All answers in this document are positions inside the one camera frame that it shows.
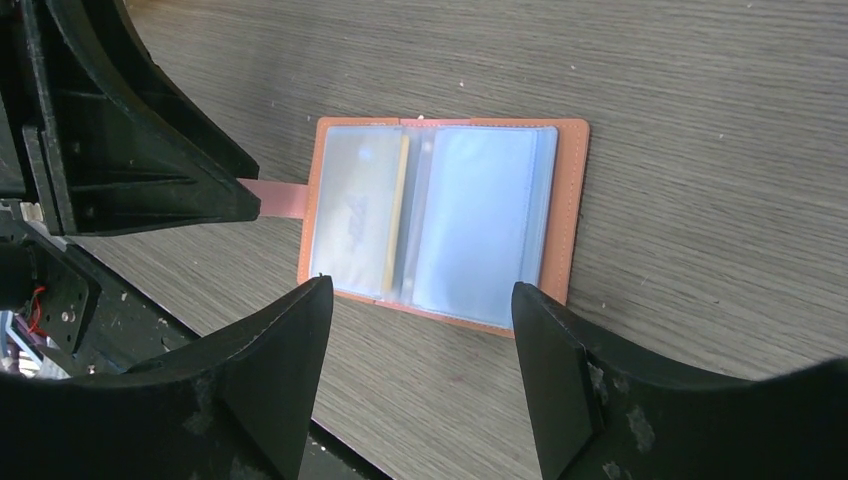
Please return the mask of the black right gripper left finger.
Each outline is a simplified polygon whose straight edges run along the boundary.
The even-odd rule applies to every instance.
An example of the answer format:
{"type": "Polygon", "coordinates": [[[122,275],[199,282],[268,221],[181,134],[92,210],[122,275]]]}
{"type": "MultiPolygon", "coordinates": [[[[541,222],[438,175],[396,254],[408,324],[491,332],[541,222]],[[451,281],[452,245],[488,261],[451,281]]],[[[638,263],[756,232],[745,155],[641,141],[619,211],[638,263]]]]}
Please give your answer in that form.
{"type": "Polygon", "coordinates": [[[333,285],[121,374],[1,378],[5,479],[294,479],[329,338],[333,285]]]}

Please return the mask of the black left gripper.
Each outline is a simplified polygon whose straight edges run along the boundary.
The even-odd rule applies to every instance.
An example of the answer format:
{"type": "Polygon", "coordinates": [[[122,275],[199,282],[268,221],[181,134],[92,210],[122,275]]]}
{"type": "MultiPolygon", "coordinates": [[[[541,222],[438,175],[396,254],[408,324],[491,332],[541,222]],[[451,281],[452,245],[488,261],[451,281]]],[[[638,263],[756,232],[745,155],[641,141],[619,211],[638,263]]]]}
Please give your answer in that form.
{"type": "Polygon", "coordinates": [[[258,217],[255,160],[155,64],[122,1],[1,4],[1,308],[75,354],[100,288],[66,236],[258,217]]]}

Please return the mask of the orange leather card holder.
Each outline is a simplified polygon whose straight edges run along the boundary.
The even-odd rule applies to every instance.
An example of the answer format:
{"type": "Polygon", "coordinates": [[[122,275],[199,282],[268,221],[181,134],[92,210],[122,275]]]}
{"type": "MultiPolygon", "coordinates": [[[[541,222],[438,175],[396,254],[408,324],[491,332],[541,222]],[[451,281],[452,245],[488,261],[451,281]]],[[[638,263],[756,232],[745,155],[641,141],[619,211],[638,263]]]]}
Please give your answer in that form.
{"type": "Polygon", "coordinates": [[[513,336],[512,294],[566,298],[590,137],[582,119],[333,118],[318,123],[309,180],[250,180],[264,216],[302,222],[297,276],[310,257],[327,132],[403,129],[383,290],[339,296],[513,336]]]}

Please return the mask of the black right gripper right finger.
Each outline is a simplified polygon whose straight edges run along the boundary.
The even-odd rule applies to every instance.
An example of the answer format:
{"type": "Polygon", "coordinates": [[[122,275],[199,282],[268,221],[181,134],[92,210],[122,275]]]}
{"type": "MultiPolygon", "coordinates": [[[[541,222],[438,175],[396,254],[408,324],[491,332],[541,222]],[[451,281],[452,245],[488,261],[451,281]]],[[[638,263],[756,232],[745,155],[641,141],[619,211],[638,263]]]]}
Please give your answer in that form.
{"type": "Polygon", "coordinates": [[[650,351],[527,283],[512,316],[546,479],[843,479],[847,362],[752,381],[650,351]]]}

